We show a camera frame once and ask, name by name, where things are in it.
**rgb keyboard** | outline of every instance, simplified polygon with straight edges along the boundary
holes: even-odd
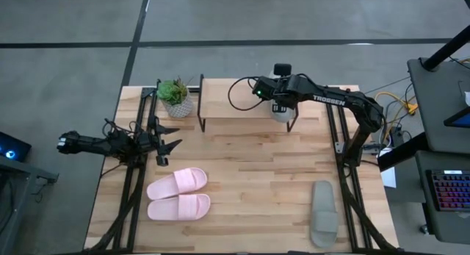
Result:
[[[470,212],[470,171],[432,170],[428,177],[437,210]]]

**wooden table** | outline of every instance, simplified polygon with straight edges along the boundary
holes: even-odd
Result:
[[[119,126],[127,127],[135,120],[141,89],[123,88],[116,113]],[[209,183],[198,193],[210,196],[211,209],[197,221],[152,221],[146,213],[150,201],[144,188],[134,252],[323,252],[309,240],[311,188],[317,180],[332,183],[339,213],[338,239],[328,251],[350,251],[324,104],[303,103],[300,113],[305,116],[299,117],[290,133],[285,124],[270,119],[223,118],[207,121],[206,132],[202,133],[196,116],[197,94],[192,94],[192,100],[195,108],[183,119],[169,118],[159,102],[156,114],[160,124],[181,129],[166,136],[166,142],[179,138],[183,142],[172,152],[166,168],[156,165],[155,154],[149,156],[145,188],[175,170],[201,168],[207,172]],[[357,123],[348,110],[346,116],[352,134]],[[106,159],[103,171],[117,163],[116,159]],[[125,172],[125,168],[118,168],[102,178],[85,248],[97,243],[115,219]],[[398,246],[378,167],[362,164],[358,175],[368,216],[383,236]],[[358,218],[354,218],[362,243]],[[124,232],[123,244],[127,239],[126,225]]]

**potted plant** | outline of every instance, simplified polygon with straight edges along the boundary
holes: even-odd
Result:
[[[171,117],[183,118],[192,111],[189,90],[179,77],[176,80],[160,83],[156,95],[162,100]]]

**gray floor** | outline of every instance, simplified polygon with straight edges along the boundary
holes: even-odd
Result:
[[[142,0],[0,0],[0,43],[131,41]],[[467,24],[463,0],[151,0],[142,41],[246,39],[375,39],[452,37]],[[383,46],[254,46],[139,49],[130,85],[180,76],[268,74],[289,62],[320,84],[371,90],[408,75],[406,60],[440,44]],[[33,145],[29,161],[60,172],[39,204],[32,197],[16,254],[79,251],[103,157],[57,153],[57,138],[76,129],[100,135],[112,118],[129,49],[0,49],[0,131]],[[470,56],[468,46],[455,57]],[[384,90],[401,96],[409,80]],[[387,105],[391,99],[380,97]],[[394,115],[398,106],[388,116]],[[419,114],[402,121],[415,135]],[[390,201],[400,246],[409,251],[466,254],[418,232],[419,204]]]

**pink slipper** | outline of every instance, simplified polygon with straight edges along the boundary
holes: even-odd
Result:
[[[210,206],[208,195],[178,195],[151,202],[147,213],[151,220],[197,220],[207,214]]]
[[[207,175],[204,170],[200,168],[185,168],[152,182],[147,187],[147,195],[151,200],[159,200],[180,193],[199,190],[206,184]]]

